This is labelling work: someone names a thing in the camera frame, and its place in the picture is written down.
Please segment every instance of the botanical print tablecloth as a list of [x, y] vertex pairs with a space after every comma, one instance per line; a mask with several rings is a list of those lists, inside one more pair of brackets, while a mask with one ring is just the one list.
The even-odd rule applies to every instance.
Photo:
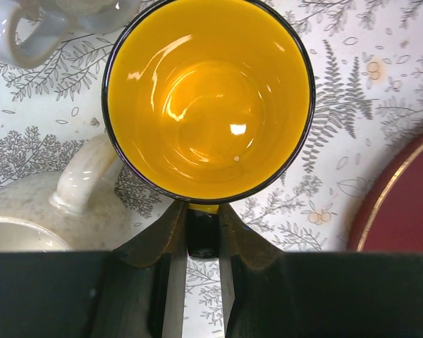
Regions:
[[[267, 2], [307, 47], [317, 108], [288, 172], [233, 206], [282, 249], [343, 249], [376, 176], [423, 130], [423, 0]], [[36, 24], [22, 23], [16, 38]], [[0, 63], [0, 187], [61, 170], [84, 139], [104, 132], [102, 72], [117, 36], [76, 32], [34, 70]], [[170, 203], [129, 170], [116, 193], [133, 212], [135, 234]], [[223, 337], [218, 264], [189, 262], [186, 292], [184, 337]]]

